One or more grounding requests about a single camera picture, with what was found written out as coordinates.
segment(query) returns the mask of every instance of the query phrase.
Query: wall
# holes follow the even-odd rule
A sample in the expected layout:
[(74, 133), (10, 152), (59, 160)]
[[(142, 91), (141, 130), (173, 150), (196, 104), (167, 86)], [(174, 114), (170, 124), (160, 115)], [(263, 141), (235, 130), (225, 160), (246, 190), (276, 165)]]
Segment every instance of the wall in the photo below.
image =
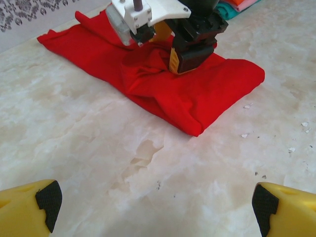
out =
[(0, 52), (87, 13), (109, 0), (0, 0)]

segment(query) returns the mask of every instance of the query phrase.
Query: yellow robot part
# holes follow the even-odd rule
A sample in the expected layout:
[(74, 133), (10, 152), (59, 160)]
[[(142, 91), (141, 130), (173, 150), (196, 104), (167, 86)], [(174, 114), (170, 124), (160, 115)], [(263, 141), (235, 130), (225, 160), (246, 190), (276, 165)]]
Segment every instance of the yellow robot part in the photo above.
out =
[(180, 61), (178, 58), (178, 54), (175, 51), (175, 49), (172, 48), (171, 54), (170, 54), (170, 61), (169, 61), (169, 70), (174, 74), (179, 74), (178, 73), (179, 64), (180, 64)]
[(252, 206), (262, 237), (316, 236), (316, 194), (263, 182)]
[(166, 41), (172, 33), (172, 30), (164, 21), (160, 21), (155, 24), (154, 29), (156, 31), (156, 35), (150, 40), (150, 42)]
[(62, 194), (55, 180), (0, 192), (0, 237), (47, 237), (53, 232)]

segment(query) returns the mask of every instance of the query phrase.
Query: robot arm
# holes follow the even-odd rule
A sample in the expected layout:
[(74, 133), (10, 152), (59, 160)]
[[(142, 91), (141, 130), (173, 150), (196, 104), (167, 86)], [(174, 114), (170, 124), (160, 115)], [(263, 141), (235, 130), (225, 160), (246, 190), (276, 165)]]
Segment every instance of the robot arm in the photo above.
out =
[(182, 74), (197, 68), (214, 51), (227, 22), (214, 11), (219, 0), (112, 0), (109, 21), (124, 45), (166, 40), (171, 32), (169, 69)]

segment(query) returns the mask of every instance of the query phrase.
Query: white bracket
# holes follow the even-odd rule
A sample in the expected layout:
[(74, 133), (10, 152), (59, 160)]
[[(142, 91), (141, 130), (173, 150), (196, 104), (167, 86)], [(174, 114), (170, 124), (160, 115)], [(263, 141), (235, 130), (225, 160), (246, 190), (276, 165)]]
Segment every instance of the white bracket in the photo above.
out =
[(178, 0), (143, 0), (143, 10), (135, 11), (133, 0), (112, 0), (112, 4), (134, 34), (137, 29), (166, 19), (189, 18), (190, 9)]

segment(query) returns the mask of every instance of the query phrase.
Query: stack of fabric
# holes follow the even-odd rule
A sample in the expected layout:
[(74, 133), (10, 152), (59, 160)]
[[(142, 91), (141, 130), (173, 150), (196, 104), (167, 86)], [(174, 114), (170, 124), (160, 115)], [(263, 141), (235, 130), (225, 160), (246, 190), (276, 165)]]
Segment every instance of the stack of fabric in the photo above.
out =
[(220, 0), (216, 9), (225, 20), (230, 20), (260, 0)]

